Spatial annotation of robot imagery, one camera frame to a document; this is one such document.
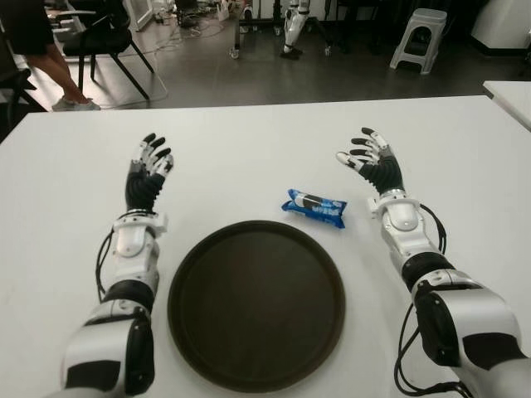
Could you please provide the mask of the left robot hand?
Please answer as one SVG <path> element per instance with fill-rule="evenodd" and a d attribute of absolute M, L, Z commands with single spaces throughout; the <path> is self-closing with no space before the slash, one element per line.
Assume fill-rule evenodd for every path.
<path fill-rule="evenodd" d="M 153 211 L 158 194 L 174 166 L 171 148 L 160 148 L 165 141 L 165 137 L 158 138 L 151 133 L 135 149 L 125 182 L 127 212 Z"/>

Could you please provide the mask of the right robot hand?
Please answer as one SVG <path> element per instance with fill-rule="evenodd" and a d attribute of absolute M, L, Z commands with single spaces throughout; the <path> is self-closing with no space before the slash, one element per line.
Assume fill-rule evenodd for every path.
<path fill-rule="evenodd" d="M 404 192 L 402 171 L 387 140 L 367 127 L 362 127 L 361 133 L 361 137 L 351 139 L 353 149 L 336 153 L 337 160 L 373 185 L 379 195 L 392 190 Z"/>

